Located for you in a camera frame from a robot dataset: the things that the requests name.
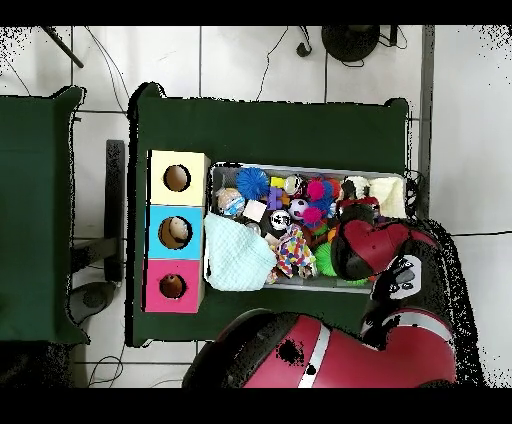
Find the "pink ball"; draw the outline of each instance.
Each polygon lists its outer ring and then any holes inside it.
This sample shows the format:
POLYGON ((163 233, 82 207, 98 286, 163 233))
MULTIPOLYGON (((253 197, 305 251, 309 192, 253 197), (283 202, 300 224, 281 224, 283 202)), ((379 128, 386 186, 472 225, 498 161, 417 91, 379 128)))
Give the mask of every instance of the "pink ball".
POLYGON ((325 193, 324 185, 322 184, 321 181, 311 181, 308 184, 307 193, 312 202, 320 200, 325 193))
POLYGON ((302 213, 302 218, 306 224, 315 224, 322 220, 322 211, 315 207, 307 208, 302 213))

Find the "green spiky ball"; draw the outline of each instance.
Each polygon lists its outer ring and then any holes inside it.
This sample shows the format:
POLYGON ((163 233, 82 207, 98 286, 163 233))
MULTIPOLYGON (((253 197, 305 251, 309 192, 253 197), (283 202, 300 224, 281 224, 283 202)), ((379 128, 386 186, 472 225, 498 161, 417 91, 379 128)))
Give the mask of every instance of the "green spiky ball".
MULTIPOLYGON (((324 243, 318 246, 315 251, 316 268, 320 274, 327 275, 328 277, 337 277, 336 271, 332 267, 331 262, 331 243, 324 243)), ((366 283, 366 278, 362 280, 347 281, 352 286, 362 286, 366 283)))

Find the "circular hole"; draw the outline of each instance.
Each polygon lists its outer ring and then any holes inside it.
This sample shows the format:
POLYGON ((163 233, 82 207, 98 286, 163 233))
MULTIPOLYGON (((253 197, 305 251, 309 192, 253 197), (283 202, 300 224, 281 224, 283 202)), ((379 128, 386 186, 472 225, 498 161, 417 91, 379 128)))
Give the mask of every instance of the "circular hole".
POLYGON ((179 299, 186 290, 187 285, 181 275, 168 274, 160 280, 160 292, 168 299, 179 299))
POLYGON ((164 184, 171 191, 185 191, 190 186, 190 172, 183 165, 169 166, 164 172, 164 184))
POLYGON ((192 225, 181 216, 165 218, 158 228, 158 238, 168 249, 183 249, 192 238, 192 225))

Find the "floor tile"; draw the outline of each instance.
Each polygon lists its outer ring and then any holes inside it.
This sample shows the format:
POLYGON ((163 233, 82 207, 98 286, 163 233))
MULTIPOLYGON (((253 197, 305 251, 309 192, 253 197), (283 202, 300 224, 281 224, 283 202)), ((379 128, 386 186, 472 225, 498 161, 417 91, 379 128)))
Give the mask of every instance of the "floor tile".
MULTIPOLYGON (((88 384, 91 373, 94 370, 93 364, 76 365, 75 375, 87 375, 87 380, 83 377, 75 380, 77 386, 85 387, 88 384)), ((96 368, 92 381, 98 383, 91 385, 91 388, 180 388, 183 376, 187 372, 188 365, 131 365, 124 364, 121 374, 120 367, 116 364, 102 364, 96 368), (112 379, 115 375, 119 377, 112 382, 101 382, 102 380, 112 379)))
MULTIPOLYGON (((70 46, 71 27, 55 27, 62 41, 70 46)), ((0 28, 0 95, 51 96, 71 84, 71 60, 41 27, 0 28)))
MULTIPOLYGON (((285 26, 206 26, 202 28, 201 95, 256 100, 267 67, 267 53, 285 26)), ((308 27, 312 53, 301 58, 299 27, 290 26, 270 55, 260 95, 262 101, 323 103, 325 50, 320 27, 308 27)))
POLYGON ((430 213, 451 233, 512 228, 512 68, 481 37, 436 26, 430 213))
POLYGON ((74 235, 75 237, 103 237, 106 143, 109 139, 125 142, 125 162, 128 166, 129 123, 124 115, 118 113, 79 112, 76 116, 82 121, 75 122, 73 125, 74 235))
POLYGON ((493 386, 512 387, 512 235, 455 238, 478 329, 480 361, 493 386))
MULTIPOLYGON (((103 271, 87 268, 74 274, 73 280, 77 280, 76 285, 104 281, 103 271)), ((119 357, 125 340, 125 300, 126 285, 123 281, 121 287, 116 290, 112 303, 99 314, 88 318, 82 325, 91 342, 89 345, 78 345, 73 349, 74 362, 95 363, 105 356, 119 357)))
MULTIPOLYGON (((199 27, 90 27, 121 72, 129 95, 143 82, 161 84, 169 97, 199 94, 199 27)), ((86 87, 84 109, 119 110, 105 58, 84 27, 74 28, 74 52, 84 63, 75 84, 86 87)), ((128 105, 121 78, 110 62, 119 102, 128 105)))
MULTIPOLYGON (((422 26, 400 25, 400 28, 407 38, 407 48, 401 50, 378 44, 364 59, 362 68, 348 68, 329 56, 327 101, 382 105, 388 99, 403 97, 413 116, 419 117, 422 26)), ((381 25, 381 33, 389 37, 389 25, 381 25)), ((397 45, 405 47, 400 31, 397 45)))

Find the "shape sorter box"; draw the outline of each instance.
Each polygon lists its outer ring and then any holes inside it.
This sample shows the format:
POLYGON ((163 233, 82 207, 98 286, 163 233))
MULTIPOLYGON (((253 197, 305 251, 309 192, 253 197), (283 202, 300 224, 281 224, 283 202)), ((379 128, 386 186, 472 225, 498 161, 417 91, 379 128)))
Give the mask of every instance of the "shape sorter box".
POLYGON ((150 205, 149 222, 146 221, 149 235, 148 259, 201 259, 203 250, 203 214, 204 208, 150 205), (192 229, 190 241, 181 249, 165 247, 158 237, 158 230, 162 221, 173 217, 182 218, 190 224, 192 229))
POLYGON ((202 261, 148 259, 145 272, 145 299, 143 311, 194 314, 204 296, 204 283, 201 276, 202 261), (186 290, 182 297, 169 299, 160 291, 160 281, 166 275, 179 275, 186 290))
POLYGON ((150 205, 146 218, 148 246, 147 267, 143 275, 144 312, 196 313, 204 296, 202 207, 150 205), (189 225, 192 235, 179 249, 169 249, 159 238, 159 228, 167 218, 179 217, 189 225), (179 276, 186 290, 180 298, 167 298, 160 291, 160 281, 167 275, 179 276))
POLYGON ((210 160, 204 153, 151 150, 148 152, 151 175, 148 201, 152 205, 204 206, 210 160), (166 173, 180 167, 187 184, 179 191, 166 185, 166 173))

